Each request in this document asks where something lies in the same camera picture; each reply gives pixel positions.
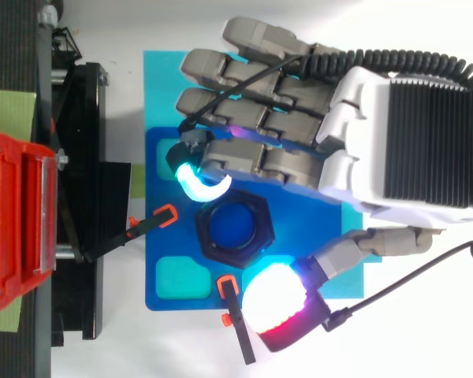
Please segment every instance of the red storage bin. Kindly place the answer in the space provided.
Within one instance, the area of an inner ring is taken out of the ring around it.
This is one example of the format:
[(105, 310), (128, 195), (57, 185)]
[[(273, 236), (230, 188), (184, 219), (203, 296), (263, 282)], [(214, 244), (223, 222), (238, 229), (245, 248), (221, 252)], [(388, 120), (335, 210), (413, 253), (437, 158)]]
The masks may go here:
[(57, 192), (54, 152), (0, 134), (0, 310), (54, 269)]

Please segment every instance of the coiled cable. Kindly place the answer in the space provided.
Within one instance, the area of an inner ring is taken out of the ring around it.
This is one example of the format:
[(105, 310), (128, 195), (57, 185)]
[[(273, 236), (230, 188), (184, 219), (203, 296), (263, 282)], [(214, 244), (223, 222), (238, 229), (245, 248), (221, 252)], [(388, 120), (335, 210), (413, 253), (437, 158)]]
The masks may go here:
[(473, 90), (473, 64), (446, 54), (413, 50), (350, 50), (305, 55), (298, 77), (337, 82), (352, 67), (364, 67), (376, 73), (401, 72), (431, 75)]

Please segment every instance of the white surface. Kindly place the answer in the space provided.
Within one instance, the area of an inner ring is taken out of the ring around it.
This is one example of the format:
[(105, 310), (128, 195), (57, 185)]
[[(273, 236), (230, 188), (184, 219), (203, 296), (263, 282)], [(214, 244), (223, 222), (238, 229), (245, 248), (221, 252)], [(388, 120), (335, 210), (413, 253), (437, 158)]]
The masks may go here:
[[(473, 0), (65, 0), (64, 20), (88, 61), (110, 73), (107, 158), (142, 162), (143, 50), (223, 50), (227, 19), (251, 16), (307, 42), (341, 49), (436, 50), (473, 62)], [(130, 211), (143, 214), (143, 201)], [(473, 225), (440, 236), (425, 256), (365, 267), (375, 293), (447, 247)], [(104, 329), (94, 342), (65, 335), (53, 377), (470, 377), (473, 378), (473, 261), (449, 259), (331, 334), (316, 330), (279, 354), (255, 335), (258, 362), (245, 366), (222, 311), (153, 313), (144, 304), (143, 241), (105, 261)], [(340, 308), (354, 301), (330, 301)]]

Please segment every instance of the black metal bracket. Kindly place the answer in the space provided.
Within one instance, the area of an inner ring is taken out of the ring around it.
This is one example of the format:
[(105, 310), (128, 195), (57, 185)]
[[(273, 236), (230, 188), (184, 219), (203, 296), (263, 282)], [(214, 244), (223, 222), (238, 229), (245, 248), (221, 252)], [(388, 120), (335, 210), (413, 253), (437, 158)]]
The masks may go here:
[(69, 244), (74, 259), (57, 260), (52, 282), (51, 342), (63, 345), (63, 331), (96, 339), (102, 331), (103, 259), (83, 256), (126, 229), (131, 165), (105, 156), (105, 74), (98, 63), (73, 65), (65, 82), (53, 86), (50, 145), (69, 163), (59, 172), (58, 243)]

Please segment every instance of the green paper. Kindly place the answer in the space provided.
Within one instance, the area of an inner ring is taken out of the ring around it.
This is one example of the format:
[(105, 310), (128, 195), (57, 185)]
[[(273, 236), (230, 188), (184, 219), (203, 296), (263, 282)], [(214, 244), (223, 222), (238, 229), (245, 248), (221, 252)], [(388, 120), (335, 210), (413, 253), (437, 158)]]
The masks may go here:
[(0, 332), (17, 332), (21, 315), (21, 297), (0, 312)]
[(130, 198), (145, 198), (145, 164), (132, 165)]
[[(35, 110), (35, 93), (0, 91), (0, 132), (15, 139), (30, 140)], [(17, 332), (21, 297), (0, 312), (0, 331)]]
[(0, 91), (0, 132), (30, 140), (35, 93)]

